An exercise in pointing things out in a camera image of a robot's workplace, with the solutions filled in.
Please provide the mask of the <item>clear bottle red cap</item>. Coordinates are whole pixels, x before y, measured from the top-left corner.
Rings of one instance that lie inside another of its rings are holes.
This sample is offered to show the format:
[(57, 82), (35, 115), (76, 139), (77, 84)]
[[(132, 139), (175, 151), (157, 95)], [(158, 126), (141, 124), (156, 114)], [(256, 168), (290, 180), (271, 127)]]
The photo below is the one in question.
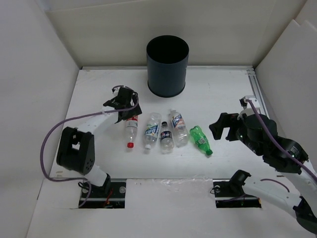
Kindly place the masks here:
[(131, 117), (125, 123), (125, 137), (128, 149), (134, 148), (134, 142), (138, 131), (138, 116)]

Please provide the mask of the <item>green plastic bottle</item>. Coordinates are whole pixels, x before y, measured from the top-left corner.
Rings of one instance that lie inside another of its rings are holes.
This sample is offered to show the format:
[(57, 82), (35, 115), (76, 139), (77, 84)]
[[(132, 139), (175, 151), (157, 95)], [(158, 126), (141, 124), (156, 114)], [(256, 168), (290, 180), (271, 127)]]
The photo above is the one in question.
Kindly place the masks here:
[(190, 129), (189, 132), (197, 148), (205, 155), (211, 156), (213, 154), (213, 151), (202, 129), (198, 125), (196, 125), (192, 129)]

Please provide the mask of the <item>clear bottle blue green label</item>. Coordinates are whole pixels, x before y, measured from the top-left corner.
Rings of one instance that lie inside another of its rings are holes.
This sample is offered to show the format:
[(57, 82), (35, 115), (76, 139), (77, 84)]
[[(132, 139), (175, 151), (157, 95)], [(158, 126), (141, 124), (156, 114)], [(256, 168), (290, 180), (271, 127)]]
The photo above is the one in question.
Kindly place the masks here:
[(161, 122), (161, 114), (151, 113), (146, 124), (143, 135), (144, 146), (146, 150), (151, 150), (158, 139)]

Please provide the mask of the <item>clear bottle orange blue label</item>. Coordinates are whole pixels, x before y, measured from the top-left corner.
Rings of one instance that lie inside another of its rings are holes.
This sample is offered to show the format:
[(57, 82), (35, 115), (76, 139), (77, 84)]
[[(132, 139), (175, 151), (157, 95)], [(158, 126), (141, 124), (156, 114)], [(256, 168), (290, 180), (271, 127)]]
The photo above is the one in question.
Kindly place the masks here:
[(173, 127), (175, 141), (178, 147), (187, 145), (189, 141), (189, 132), (186, 127), (184, 118), (180, 112), (170, 109), (170, 122)]

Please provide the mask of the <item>clear pepsi bottle black cap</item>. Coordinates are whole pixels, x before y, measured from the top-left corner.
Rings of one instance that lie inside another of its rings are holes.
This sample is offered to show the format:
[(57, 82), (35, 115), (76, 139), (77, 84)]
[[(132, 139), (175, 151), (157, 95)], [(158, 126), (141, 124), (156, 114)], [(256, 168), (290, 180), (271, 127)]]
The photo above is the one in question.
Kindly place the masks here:
[(161, 123), (160, 128), (160, 146), (163, 153), (171, 153), (174, 149), (174, 141), (172, 138), (172, 132), (166, 121)]

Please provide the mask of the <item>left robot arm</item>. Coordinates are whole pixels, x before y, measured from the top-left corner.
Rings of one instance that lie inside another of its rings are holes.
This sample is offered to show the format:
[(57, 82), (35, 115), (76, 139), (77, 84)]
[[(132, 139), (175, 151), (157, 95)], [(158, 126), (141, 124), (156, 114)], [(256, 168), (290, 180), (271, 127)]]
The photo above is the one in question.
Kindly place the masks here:
[(63, 129), (56, 156), (59, 166), (88, 179), (101, 197), (109, 194), (110, 184), (109, 175), (95, 163), (95, 139), (108, 127), (142, 113), (136, 91), (116, 86), (112, 92), (114, 97), (103, 104), (100, 112), (88, 115), (89, 119), (78, 127)]

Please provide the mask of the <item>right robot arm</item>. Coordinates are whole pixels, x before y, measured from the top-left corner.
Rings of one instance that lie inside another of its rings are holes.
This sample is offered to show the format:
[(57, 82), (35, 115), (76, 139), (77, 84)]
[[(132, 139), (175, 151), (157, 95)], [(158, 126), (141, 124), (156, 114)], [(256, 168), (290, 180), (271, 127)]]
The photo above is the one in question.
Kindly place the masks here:
[(241, 141), (264, 163), (287, 178), (299, 194), (279, 189), (263, 178), (237, 170), (227, 181), (215, 181), (220, 188), (221, 204), (237, 204), (245, 196), (257, 197), (285, 211), (310, 233), (317, 233), (317, 174), (307, 153), (296, 141), (278, 136), (276, 122), (261, 114), (221, 113), (209, 125), (215, 140), (221, 139), (224, 128), (227, 141)]

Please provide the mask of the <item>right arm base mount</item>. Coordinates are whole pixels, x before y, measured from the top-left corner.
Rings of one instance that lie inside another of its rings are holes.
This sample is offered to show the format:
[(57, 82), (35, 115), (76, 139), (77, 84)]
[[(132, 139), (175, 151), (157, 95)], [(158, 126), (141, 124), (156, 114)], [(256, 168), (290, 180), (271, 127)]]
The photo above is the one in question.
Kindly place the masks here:
[(248, 172), (238, 170), (231, 178), (213, 178), (210, 194), (215, 197), (216, 208), (261, 208), (260, 200), (242, 189), (250, 176)]

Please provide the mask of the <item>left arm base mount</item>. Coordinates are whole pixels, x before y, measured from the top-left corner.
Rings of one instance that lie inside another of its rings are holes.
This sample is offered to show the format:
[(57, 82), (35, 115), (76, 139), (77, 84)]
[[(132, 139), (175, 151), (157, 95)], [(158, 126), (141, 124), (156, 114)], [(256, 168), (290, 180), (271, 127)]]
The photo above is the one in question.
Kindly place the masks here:
[(114, 179), (110, 183), (108, 193), (92, 187), (87, 201), (80, 208), (82, 209), (124, 209), (126, 194), (126, 180)]

